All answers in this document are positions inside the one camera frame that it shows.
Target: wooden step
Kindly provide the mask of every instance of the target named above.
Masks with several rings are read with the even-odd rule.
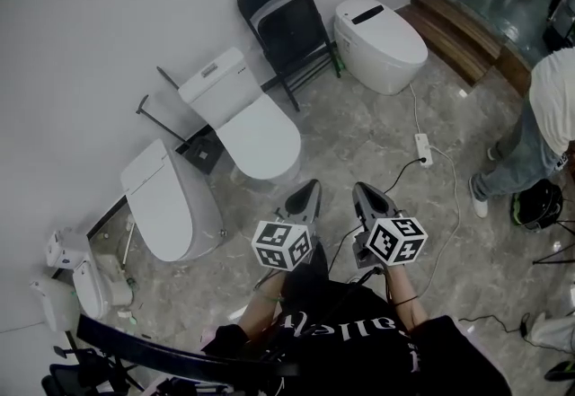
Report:
[[[411,0],[411,3],[435,16],[461,39],[468,42],[490,64],[500,55],[502,44],[480,23],[448,0]]]
[[[490,63],[471,45],[458,37],[434,15],[408,4],[397,11],[421,35],[427,46],[474,86]]]

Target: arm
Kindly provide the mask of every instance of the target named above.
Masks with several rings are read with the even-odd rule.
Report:
[[[257,339],[271,325],[285,279],[286,272],[282,271],[265,281],[253,294],[238,322],[250,340]]]
[[[387,267],[385,279],[391,293],[391,298],[388,301],[392,305],[397,305],[395,311],[407,331],[411,332],[416,326],[428,320],[428,315],[423,310],[420,299],[415,294],[403,265]]]

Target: toilet tank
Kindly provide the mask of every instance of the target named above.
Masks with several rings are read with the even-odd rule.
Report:
[[[237,48],[210,62],[181,86],[179,93],[213,129],[224,126],[262,95]]]

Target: smart toilet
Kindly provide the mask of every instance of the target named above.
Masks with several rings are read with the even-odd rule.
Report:
[[[88,316],[99,320],[113,305],[130,305],[133,293],[113,255],[94,255],[88,238],[71,232],[55,232],[46,246],[50,267],[74,271],[78,300]]]
[[[377,0],[346,0],[335,13],[341,59],[367,88],[397,94],[425,64],[428,49],[421,36]]]
[[[179,90],[215,131],[245,175],[287,183],[299,172],[301,136],[265,94],[242,53],[231,48]]]
[[[120,179],[137,228],[158,259],[197,259],[223,241],[222,215],[203,174],[161,139]]]

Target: marble floor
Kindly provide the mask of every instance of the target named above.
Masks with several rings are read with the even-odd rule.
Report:
[[[435,55],[413,82],[418,120],[431,144],[455,163],[461,226],[438,263],[437,274],[422,302],[430,315],[475,318],[496,314],[516,328],[524,313],[541,311],[562,316],[571,310],[570,266],[533,266],[531,261],[553,251],[553,243],[571,242],[555,226],[538,234],[513,227],[509,200],[494,199],[490,215],[479,219],[471,209],[467,180],[479,168],[490,167],[485,150],[516,120],[521,101],[501,75],[491,70],[472,90]],[[317,232],[332,257],[343,234],[358,225],[351,189],[358,180],[380,189],[390,187],[401,168],[416,157],[413,98],[409,88],[385,97],[368,90],[347,72],[337,79],[327,71],[298,95],[295,113],[285,94],[270,95],[294,120],[303,138],[299,180],[317,178],[323,186]],[[420,292],[429,281],[436,259],[457,223],[454,178],[449,162],[438,154],[423,169],[410,166],[390,192],[395,203],[417,216],[429,240],[416,263],[408,266]],[[571,179],[554,180],[573,194]],[[138,231],[128,255],[127,272],[137,282],[130,309],[137,324],[112,311],[105,322],[170,347],[199,350],[228,315],[244,307],[258,278],[265,272],[252,253],[256,223],[270,215],[285,187],[251,180],[224,154],[208,178],[222,210],[227,242],[206,258],[164,263],[155,259]],[[564,215],[572,213],[566,203]],[[93,239],[97,252],[121,258],[127,240],[123,207]],[[108,233],[109,238],[102,238]],[[347,240],[332,271],[346,281],[357,273],[351,241]],[[369,286],[383,289],[373,277]],[[544,373],[566,358],[555,351],[533,348],[516,334],[507,335],[494,320],[473,325],[481,341],[504,369],[515,394],[561,395],[566,386],[547,383]]]
[[[510,39],[534,66],[549,54],[543,41],[551,0],[457,0]]]

